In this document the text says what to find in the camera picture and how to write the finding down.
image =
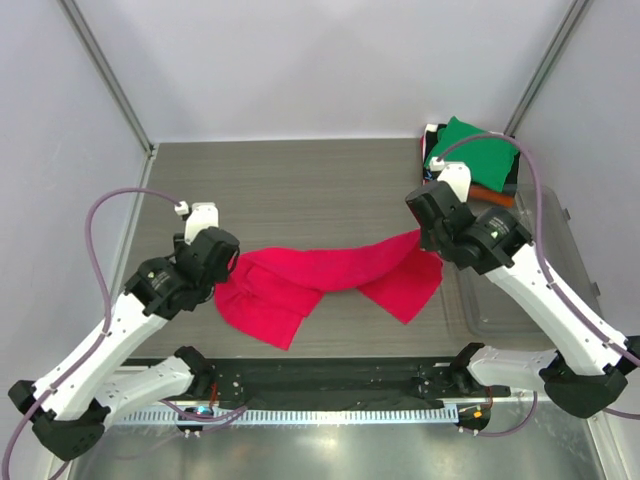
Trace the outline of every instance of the black bracket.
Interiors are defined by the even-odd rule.
[[[216,283],[226,282],[237,260],[240,243],[216,227],[200,231],[187,245],[174,237],[174,253],[142,262],[125,283],[145,306],[144,314],[171,320],[181,311],[193,311],[211,298]]]
[[[511,257],[531,234],[506,209],[493,207],[476,217],[446,182],[431,181],[414,190],[405,203],[420,225],[420,247],[438,252],[459,270],[483,275],[513,265]]]
[[[611,405],[628,383],[624,373],[610,365],[602,375],[577,375],[560,353],[549,367],[540,370],[540,376],[549,398],[578,418],[589,418]]]
[[[9,389],[9,398],[22,414],[26,414],[35,403],[34,382],[20,380]],[[76,420],[56,420],[51,410],[38,408],[31,417],[32,431],[42,446],[60,460],[69,461],[91,449],[104,434],[102,422],[111,412],[97,400],[93,400],[87,411]]]
[[[484,430],[491,420],[491,408],[477,405],[458,409],[458,423],[456,426],[471,430]]]
[[[627,337],[626,345],[627,351],[636,358],[640,358],[640,336]],[[616,368],[622,372],[623,375],[629,375],[637,367],[630,360],[622,357]]]
[[[174,356],[186,363],[194,376],[185,395],[194,398],[205,396],[211,389],[211,385],[215,383],[214,366],[193,347],[180,347]]]

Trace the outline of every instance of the cloth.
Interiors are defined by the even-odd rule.
[[[406,324],[442,282],[442,262],[419,242],[415,230],[358,248],[244,253],[214,301],[230,325],[284,350],[328,292],[357,288]]]
[[[486,131],[451,117],[447,127],[438,130],[438,143],[425,162],[428,163],[432,157],[440,155],[454,143],[479,133],[486,133]],[[447,160],[464,162],[471,170],[471,178],[474,182],[496,192],[502,192],[505,179],[518,153],[516,147],[503,140],[487,138],[463,145],[447,155]]]

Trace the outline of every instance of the metal frame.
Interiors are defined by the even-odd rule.
[[[140,120],[138,120],[136,112],[133,110],[133,107],[129,103],[124,90],[120,86],[120,82],[118,82],[118,79],[113,73],[109,62],[107,61],[107,58],[102,52],[98,41],[89,28],[89,25],[82,15],[82,12],[78,8],[75,0],[58,0],[58,5],[60,5],[60,8],[67,16],[69,23],[78,35],[80,42],[82,42],[83,46],[85,47],[89,58],[102,77],[105,86],[113,96],[113,99],[116,101],[116,104],[120,108],[120,111],[124,115],[124,118],[127,120],[127,123],[131,127],[131,130],[138,139],[138,142],[140,142],[140,145],[147,153],[147,155],[151,156],[153,151],[153,144],[144,131]]]
[[[553,67],[555,67],[558,59],[564,51],[564,47],[567,45],[576,27],[587,13],[587,9],[591,3],[593,3],[592,0],[573,0],[571,3],[569,10],[565,14],[562,22],[556,30],[556,33],[551,39],[551,43],[542,56],[540,63],[536,67],[533,77],[529,80],[529,84],[522,94],[516,109],[511,114],[511,118],[509,119],[507,126],[504,128],[505,135],[514,135],[522,123],[522,120],[529,111],[531,104],[536,99],[540,89],[553,71]]]
[[[631,480],[633,478],[631,469],[620,455],[619,444],[624,440],[614,434],[611,420],[611,416],[604,412],[598,412],[587,420],[591,438],[606,478]]]
[[[139,187],[146,187],[149,183],[149,177],[151,176],[151,167],[153,166],[157,154],[158,148],[153,147],[149,158],[144,164],[142,175],[140,176],[140,181],[138,182]],[[129,222],[127,223],[125,234],[122,237],[122,243],[120,244],[120,248],[118,249],[116,269],[110,285],[112,299],[118,295],[120,289],[122,288],[122,281],[124,279],[127,267],[127,260],[129,258],[129,252],[131,251],[131,245],[133,244],[133,237],[136,233],[136,226],[138,225],[138,218],[140,217],[140,211],[142,210],[143,200],[144,194],[135,194],[135,200],[133,202],[133,208],[131,209],[131,214],[129,216]]]

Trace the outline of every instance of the clear plastic bin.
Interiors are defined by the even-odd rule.
[[[522,224],[534,233],[535,191],[533,185],[520,185],[512,208]],[[543,188],[544,248],[547,259],[580,297],[600,314],[584,264],[569,230],[567,217],[558,197],[550,188]],[[472,203],[481,212],[489,205]],[[543,336],[531,317],[506,293],[473,269],[458,271],[458,281],[464,314],[469,329],[481,336]]]

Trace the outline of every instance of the cable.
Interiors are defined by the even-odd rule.
[[[222,415],[218,415],[217,417],[213,417],[211,415],[199,415],[197,413],[185,412],[180,407],[174,405],[171,402],[168,402],[167,400],[160,400],[160,403],[169,407],[174,412],[177,412],[181,417],[184,417],[187,420],[191,420],[194,422],[201,422],[201,423],[211,423],[211,422],[217,422],[219,420],[224,420],[225,418],[233,417],[234,415],[238,415],[239,413],[244,413],[244,411],[246,410],[246,407],[239,407],[230,412],[224,413]]]
[[[638,413],[620,412],[619,410],[614,410],[613,408],[608,407],[603,408],[602,411],[610,415],[615,415],[616,417],[626,418],[627,420],[640,420],[640,414]]]
[[[209,433],[213,433],[213,432],[217,432],[219,430],[222,430],[224,428],[230,427],[233,422],[235,422],[236,420],[238,420],[242,415],[244,415],[244,412],[247,411],[247,407],[240,407],[236,410],[234,410],[233,412],[230,413],[235,413],[235,416],[233,416],[232,418],[230,418],[229,420],[227,420],[224,423],[221,423],[219,425],[214,425],[211,428],[208,428],[206,430],[202,430],[202,432],[200,432],[200,435],[206,435]],[[182,432],[179,433],[175,433],[167,438],[162,439],[160,442],[156,443],[155,445],[153,445],[152,447],[148,448],[147,450],[145,450],[142,453],[137,453],[135,455],[114,455],[113,458],[115,458],[116,460],[138,460],[142,457],[145,457],[147,455],[149,455],[150,453],[155,452],[156,450],[158,450],[160,447],[166,445],[167,443],[169,443],[171,440],[174,440],[176,438],[179,437],[183,437],[184,438],[184,434]]]
[[[477,436],[477,437],[486,437],[486,438],[506,437],[507,435],[513,435],[514,433],[518,433],[520,430],[526,427],[529,421],[533,418],[533,415],[536,413],[537,409],[538,409],[538,392],[534,391],[533,402],[531,403],[531,410],[529,410],[529,413],[527,414],[527,416],[524,417],[524,420],[522,420],[522,422],[520,422],[515,427],[510,428],[509,430],[505,430],[504,432],[479,432],[477,430],[471,430],[470,428],[466,428],[466,427],[460,427],[459,430],[461,432],[470,433],[471,435]]]
[[[51,385],[49,386],[49,389],[43,392],[42,395],[40,395],[40,397],[36,399],[33,405],[31,405],[29,410],[27,410],[24,416],[20,419],[20,421],[18,422],[18,425],[16,426],[15,430],[11,434],[11,437],[9,438],[9,441],[7,442],[7,446],[5,448],[4,455],[2,457],[3,480],[11,480],[10,469],[9,469],[10,463],[11,463],[11,455],[13,454],[13,450],[18,441],[18,437],[20,436],[20,434],[22,433],[26,425],[29,423],[31,417],[40,408],[40,406],[47,400],[47,398],[49,398],[51,394],[55,392],[56,389],[67,378],[73,375],[73,373],[76,370],[78,370],[78,368],[80,368],[82,365],[84,365],[84,363],[96,352],[96,350],[98,350],[98,348],[100,347],[100,345],[105,339],[105,335],[109,332],[109,328],[111,327],[111,295],[109,294],[109,289],[107,287],[106,281],[102,274],[102,270],[100,269],[100,264],[98,263],[95,248],[93,246],[93,236],[92,236],[93,217],[95,216],[98,208],[100,208],[100,206],[104,202],[106,202],[110,198],[113,198],[115,196],[122,195],[125,193],[145,193],[149,195],[155,195],[160,198],[164,198],[165,200],[173,203],[174,205],[179,205],[180,203],[178,200],[171,197],[170,195],[167,195],[162,192],[158,192],[156,190],[151,190],[148,188],[140,188],[140,187],[127,187],[127,188],[119,188],[117,190],[113,190],[111,192],[108,192],[102,195],[93,203],[93,205],[89,209],[89,212],[87,213],[85,224],[84,224],[84,238],[85,238],[85,244],[87,247],[87,253],[89,254],[89,260],[91,262],[91,268],[93,269],[96,275],[96,280],[98,281],[98,286],[100,287],[100,293],[102,294],[102,300],[104,303],[104,323],[102,327],[102,333],[104,335],[99,335],[96,341],[91,345],[91,347],[89,347],[89,349],[84,353],[84,355],[82,355],[73,365],[71,365],[71,367],[69,367],[65,372],[63,372],[60,375],[60,377],[58,377],[54,382],[52,382]],[[67,468],[67,465],[68,465],[68,462],[62,465],[62,467],[60,467],[60,469],[49,480],[55,480],[58,477],[60,477],[62,472]]]
[[[486,387],[485,391],[487,392],[487,395],[489,396],[489,404],[486,405],[486,408],[488,410],[491,410],[491,408],[493,407],[493,390],[491,387]]]
[[[601,340],[604,344],[609,345],[616,353],[621,355],[622,357],[629,360],[636,367],[640,367],[640,359],[631,354],[626,350],[625,347],[617,345],[613,342],[611,338],[609,338],[606,334],[604,334],[597,325],[591,322],[589,318],[586,317],[584,313],[571,301],[571,299],[567,296],[567,294],[562,290],[562,288],[555,283],[553,276],[551,275],[551,271],[549,270],[549,265],[547,264],[547,260],[544,256],[544,247],[542,245],[542,187],[540,183],[540,176],[538,174],[538,169],[533,160],[533,156],[527,150],[527,148],[518,140],[511,138],[507,135],[503,135],[501,133],[481,133],[479,135],[473,135],[471,137],[467,137],[465,139],[460,140],[458,143],[451,145],[447,148],[442,154],[438,157],[438,160],[444,161],[446,156],[449,155],[452,151],[461,147],[462,145],[466,145],[467,143],[473,142],[475,140],[481,140],[483,138],[497,138],[504,140],[507,143],[510,143],[518,150],[520,150],[521,156],[526,160],[529,171],[531,172],[531,177],[533,178],[533,186],[536,192],[536,231],[535,231],[535,252],[536,257],[538,259],[538,263],[540,264],[540,270],[542,271],[545,280],[547,281],[549,287],[558,295],[562,303],[580,320],[580,322],[587,327],[587,329],[593,333],[599,340]],[[607,413],[612,415],[617,415],[623,418],[630,419],[638,419],[640,420],[640,415],[636,418],[635,414],[625,414],[624,412],[618,412],[617,410],[607,408]]]
[[[211,397],[209,398],[209,408],[213,411],[213,404],[216,402],[218,396],[218,384],[214,383],[211,387]]]

